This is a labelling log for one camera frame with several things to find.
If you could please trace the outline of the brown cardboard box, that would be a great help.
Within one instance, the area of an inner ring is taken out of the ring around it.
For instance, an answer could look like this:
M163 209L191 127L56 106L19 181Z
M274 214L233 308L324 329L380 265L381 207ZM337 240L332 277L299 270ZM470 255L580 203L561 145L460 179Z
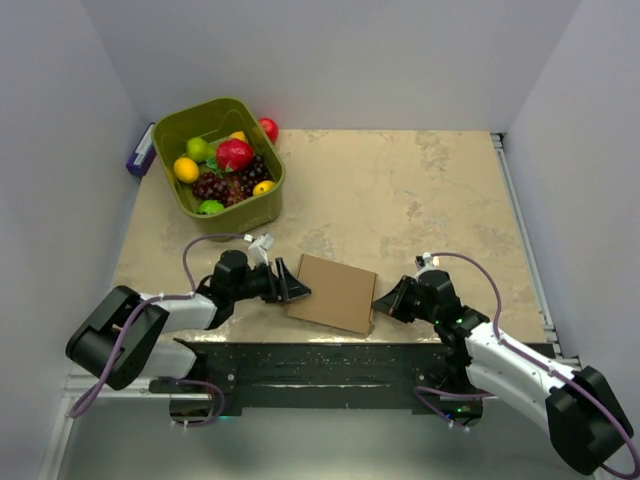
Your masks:
M311 294L293 301L288 316L359 335L371 332L376 273L303 254L297 278Z

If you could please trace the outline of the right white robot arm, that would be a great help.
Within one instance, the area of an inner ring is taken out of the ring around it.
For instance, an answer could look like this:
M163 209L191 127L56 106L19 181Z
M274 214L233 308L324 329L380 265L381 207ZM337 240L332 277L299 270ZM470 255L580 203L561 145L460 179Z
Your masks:
M474 398L495 396L523 414L576 472L590 475L632 444L633 428L598 370L577 370L512 339L462 304L447 272L423 269L405 276L372 307L403 323L431 323L450 350L448 386L472 390Z

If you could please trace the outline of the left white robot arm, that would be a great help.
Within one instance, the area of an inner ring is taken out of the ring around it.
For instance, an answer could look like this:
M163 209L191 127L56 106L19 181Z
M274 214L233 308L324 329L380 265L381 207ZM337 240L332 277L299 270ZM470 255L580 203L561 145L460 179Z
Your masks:
M244 252L227 250L193 293L149 296L125 285L113 288L71 336L65 354L95 377L105 376L109 387L122 390L150 364L162 334L216 329L240 301L291 303L311 293L283 259L251 267Z

